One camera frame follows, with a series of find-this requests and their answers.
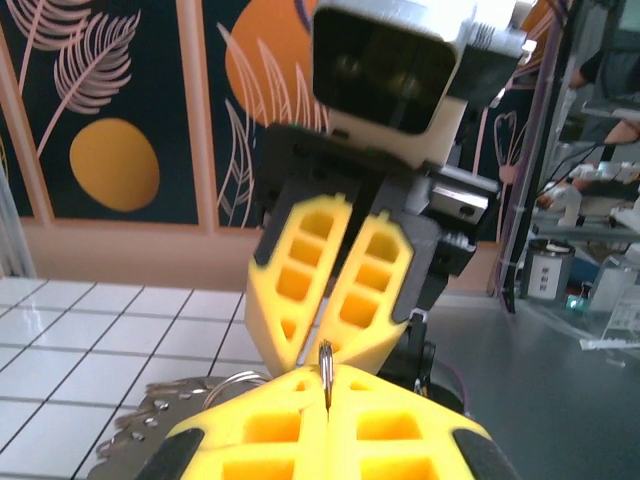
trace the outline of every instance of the tile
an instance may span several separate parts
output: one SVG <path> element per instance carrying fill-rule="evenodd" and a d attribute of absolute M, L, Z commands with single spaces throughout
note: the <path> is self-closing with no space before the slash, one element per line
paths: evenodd
<path fill-rule="evenodd" d="M 0 450 L 4 448 L 11 437 L 29 420 L 39 403 L 10 402 L 0 400 Z"/>
<path fill-rule="evenodd" d="M 238 305 L 238 310 L 236 311 L 235 316 L 233 317 L 233 321 L 240 321 L 240 322 L 244 322 L 245 321 L 245 313 L 246 313 L 246 300 L 247 297 L 243 295 L 242 300 L 240 301 L 240 305 Z M 318 308 L 318 313 L 316 314 L 316 318 L 314 320 L 314 325 L 320 325 L 320 320 L 322 319 L 322 315 L 325 311 L 325 309 L 327 308 L 327 303 L 329 302 L 329 299 L 324 298 L 322 300 L 322 302 L 320 303 L 320 307 Z"/>
<path fill-rule="evenodd" d="M 0 392 L 7 397 L 45 399 L 82 355 L 27 349 L 0 372 Z"/>
<path fill-rule="evenodd" d="M 169 318 L 129 317 L 123 315 L 111 327 L 95 350 L 151 353 L 171 325 Z"/>
<path fill-rule="evenodd" d="M 20 305 L 41 308 L 67 309 L 82 295 L 87 293 L 93 283 L 50 281 Z"/>
<path fill-rule="evenodd" d="M 180 312 L 181 317 L 228 320 L 233 318 L 240 300 L 239 292 L 196 290 Z"/>
<path fill-rule="evenodd" d="M 146 360 L 90 353 L 51 398 L 118 405 Z"/>
<path fill-rule="evenodd" d="M 115 425 L 115 420 L 117 418 L 120 418 L 124 415 L 131 413 L 132 411 L 133 410 L 127 407 L 120 408 L 118 409 L 118 411 L 116 411 L 116 414 L 109 421 L 107 428 L 104 430 L 104 432 L 102 432 L 96 444 L 91 448 L 91 451 L 89 452 L 89 456 L 82 464 L 82 467 L 80 468 L 80 470 L 78 470 L 78 474 L 76 475 L 77 479 L 87 478 L 89 476 L 89 472 L 91 471 L 91 469 L 95 467 L 98 463 L 102 463 L 104 461 L 102 459 L 99 459 L 98 456 L 96 455 L 96 447 L 100 445 L 102 442 L 106 442 L 107 440 L 110 440 L 111 438 L 113 438 L 113 436 L 118 432 L 118 429 L 116 428 L 116 425 Z"/>
<path fill-rule="evenodd" d="M 0 471 L 71 478 L 112 413 L 45 405 L 0 455 Z"/>
<path fill-rule="evenodd" d="M 0 317 L 0 343 L 28 345 L 60 315 L 62 312 L 14 308 Z"/>
<path fill-rule="evenodd" d="M 100 283 L 74 305 L 76 310 L 120 313 L 142 290 L 140 286 Z"/>
<path fill-rule="evenodd" d="M 244 323 L 234 323 L 231 325 L 229 333 L 222 344 L 218 358 L 220 360 L 262 362 L 262 357 L 260 357 Z"/>
<path fill-rule="evenodd" d="M 28 477 L 7 477 L 0 474 L 0 480 L 51 480 L 51 477 L 38 477 L 35 475 L 29 475 Z"/>
<path fill-rule="evenodd" d="M 89 350 L 116 317 L 116 314 L 67 312 L 33 344 Z"/>
<path fill-rule="evenodd" d="M 9 363 L 11 359 L 21 351 L 22 348 L 18 347 L 0 347 L 0 369 Z"/>
<path fill-rule="evenodd" d="M 150 383 L 172 382 L 190 377 L 205 377 L 211 362 L 201 360 L 170 360 L 152 358 L 142 371 L 140 378 L 127 395 L 124 405 L 137 407 L 145 396 Z"/>
<path fill-rule="evenodd" d="M 230 377 L 236 373 L 253 370 L 254 372 L 269 373 L 264 363 L 233 363 L 217 361 L 211 370 L 212 377 Z"/>
<path fill-rule="evenodd" d="M 15 305 L 36 290 L 44 280 L 7 277 L 0 280 L 0 305 Z"/>
<path fill-rule="evenodd" d="M 127 308 L 127 313 L 166 315 L 175 317 L 191 290 L 181 288 L 145 287 Z"/>
<path fill-rule="evenodd" d="M 214 359 L 227 325 L 199 320 L 175 322 L 156 353 Z"/>

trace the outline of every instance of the person's hand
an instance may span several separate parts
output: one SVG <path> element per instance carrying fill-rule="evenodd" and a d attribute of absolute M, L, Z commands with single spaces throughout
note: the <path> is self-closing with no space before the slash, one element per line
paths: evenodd
<path fill-rule="evenodd" d="M 553 198 L 549 195 L 542 194 L 536 199 L 536 205 L 543 210 L 547 210 L 553 203 Z"/>

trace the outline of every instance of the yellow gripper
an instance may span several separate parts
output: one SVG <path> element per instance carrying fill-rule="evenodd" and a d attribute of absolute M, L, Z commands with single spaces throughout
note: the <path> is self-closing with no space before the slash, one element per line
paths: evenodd
<path fill-rule="evenodd" d="M 178 424 L 161 456 L 180 451 L 187 460 L 162 478 L 480 478 L 456 435 L 493 445 L 482 427 L 375 376 L 406 328 L 391 312 L 413 255 L 385 213 L 362 224 L 310 353 L 299 358 L 351 212 L 340 195 L 298 203 L 268 263 L 251 262 L 246 325 L 276 378 Z M 333 348 L 329 373 L 319 365 L 321 343 Z"/>

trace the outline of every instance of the wall mural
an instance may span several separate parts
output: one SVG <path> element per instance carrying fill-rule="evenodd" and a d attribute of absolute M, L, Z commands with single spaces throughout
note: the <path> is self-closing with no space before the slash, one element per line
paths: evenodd
<path fill-rule="evenodd" d="M 322 131 L 327 111 L 311 91 L 311 12 L 316 0 L 203 1 L 214 128 L 219 224 L 255 227 L 254 169 L 264 128 Z"/>
<path fill-rule="evenodd" d="M 529 63 L 519 67 L 506 86 L 506 92 L 496 108 L 485 109 L 476 143 L 474 164 L 466 166 L 483 177 L 500 181 L 500 210 L 482 240 L 500 241 L 511 187 L 515 182 L 522 141 L 527 127 L 535 84 L 546 46 L 549 27 L 554 20 L 549 5 L 538 2 L 523 25 L 529 38 L 538 42 Z"/>
<path fill-rule="evenodd" d="M 6 0 L 57 218 L 197 224 L 175 0 Z"/>
<path fill-rule="evenodd" d="M 24 184 L 24 178 L 22 178 L 18 157 L 9 135 L 7 122 L 2 114 L 2 108 L 0 108 L 0 163 L 9 183 L 18 215 L 21 217 L 33 217 L 33 209 L 27 194 L 27 187 Z"/>

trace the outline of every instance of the gray table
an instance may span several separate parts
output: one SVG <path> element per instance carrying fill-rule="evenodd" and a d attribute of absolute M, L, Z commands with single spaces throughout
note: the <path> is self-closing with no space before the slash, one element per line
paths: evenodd
<path fill-rule="evenodd" d="M 486 298 L 445 303 L 429 317 L 437 358 L 458 370 L 470 414 L 524 480 L 640 478 L 640 361 L 583 352 L 530 311 L 508 319 Z"/>

